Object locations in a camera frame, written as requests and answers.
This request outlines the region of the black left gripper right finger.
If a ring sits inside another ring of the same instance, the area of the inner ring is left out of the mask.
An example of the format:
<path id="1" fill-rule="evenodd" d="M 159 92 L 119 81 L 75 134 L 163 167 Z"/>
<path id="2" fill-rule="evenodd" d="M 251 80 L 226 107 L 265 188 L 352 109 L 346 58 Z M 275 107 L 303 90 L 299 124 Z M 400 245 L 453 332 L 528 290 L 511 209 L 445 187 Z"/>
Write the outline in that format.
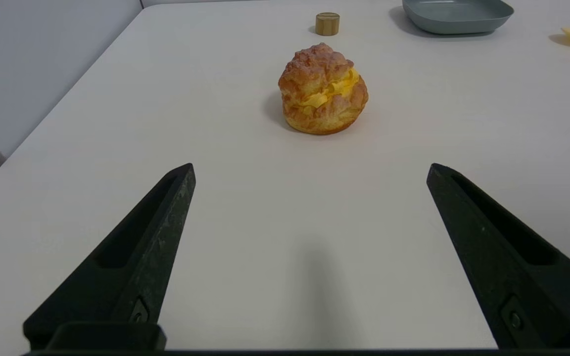
<path id="1" fill-rule="evenodd" d="M 460 172 L 426 184 L 500 349 L 570 349 L 570 258 Z"/>

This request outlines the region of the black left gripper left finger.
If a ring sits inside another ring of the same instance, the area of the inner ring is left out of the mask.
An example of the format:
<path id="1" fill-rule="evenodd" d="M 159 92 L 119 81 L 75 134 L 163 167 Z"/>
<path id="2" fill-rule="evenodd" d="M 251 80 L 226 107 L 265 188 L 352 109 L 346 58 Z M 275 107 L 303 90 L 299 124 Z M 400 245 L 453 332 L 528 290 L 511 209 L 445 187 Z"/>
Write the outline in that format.
<path id="1" fill-rule="evenodd" d="M 158 325 L 196 187 L 167 172 L 23 323 L 31 350 L 163 350 Z"/>

